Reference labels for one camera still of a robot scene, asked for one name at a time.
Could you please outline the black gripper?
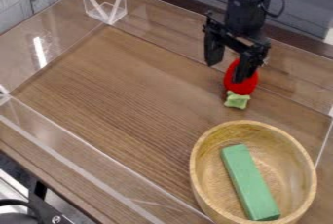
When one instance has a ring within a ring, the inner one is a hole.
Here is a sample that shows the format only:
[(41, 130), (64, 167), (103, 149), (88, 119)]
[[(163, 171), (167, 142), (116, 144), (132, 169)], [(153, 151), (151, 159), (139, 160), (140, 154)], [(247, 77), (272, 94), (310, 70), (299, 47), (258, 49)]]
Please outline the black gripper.
[(240, 84), (263, 65), (270, 49), (268, 40), (260, 35), (236, 36), (216, 19), (216, 13), (212, 11), (205, 13), (203, 33), (207, 66), (222, 62), (224, 48), (228, 48), (239, 55), (239, 63), (232, 72), (232, 82)]

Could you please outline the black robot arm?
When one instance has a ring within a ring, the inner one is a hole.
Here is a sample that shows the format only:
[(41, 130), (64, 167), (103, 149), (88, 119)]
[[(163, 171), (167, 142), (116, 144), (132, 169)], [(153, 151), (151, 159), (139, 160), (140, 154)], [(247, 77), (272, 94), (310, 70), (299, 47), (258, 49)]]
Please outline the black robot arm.
[(239, 63), (231, 73), (236, 84), (248, 79), (262, 66), (270, 49), (270, 41), (262, 35), (266, 17), (276, 18), (268, 10), (270, 0), (227, 0), (223, 20), (214, 11), (207, 12), (204, 32), (204, 60), (207, 66), (222, 62), (224, 48), (239, 54)]

